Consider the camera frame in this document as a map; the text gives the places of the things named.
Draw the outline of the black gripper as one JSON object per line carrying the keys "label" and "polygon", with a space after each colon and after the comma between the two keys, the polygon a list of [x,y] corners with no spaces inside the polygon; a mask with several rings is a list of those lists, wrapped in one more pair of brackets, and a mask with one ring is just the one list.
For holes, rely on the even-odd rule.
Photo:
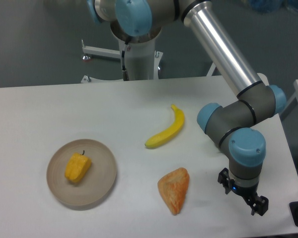
{"label": "black gripper", "polygon": [[252,216],[255,214],[263,216],[268,211],[269,199],[257,194],[259,178],[259,176],[253,179],[230,177],[229,170],[224,168],[218,175],[218,183],[223,186],[225,194],[229,194],[232,191],[236,195],[243,197],[246,204],[251,208]]}

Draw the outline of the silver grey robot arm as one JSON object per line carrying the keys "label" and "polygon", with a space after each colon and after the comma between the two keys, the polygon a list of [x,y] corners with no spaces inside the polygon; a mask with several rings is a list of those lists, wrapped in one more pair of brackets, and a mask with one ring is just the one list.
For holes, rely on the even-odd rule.
{"label": "silver grey robot arm", "polygon": [[204,106],[197,123],[229,160],[218,176],[225,192],[234,192],[264,215],[269,200],[257,194],[266,155],[264,136],[253,126],[280,113],[286,105],[282,89],[265,85],[223,29],[209,0],[89,0],[95,23],[110,22],[119,40],[124,81],[153,79],[154,42],[161,28],[176,20],[190,28],[214,62],[237,101]]}

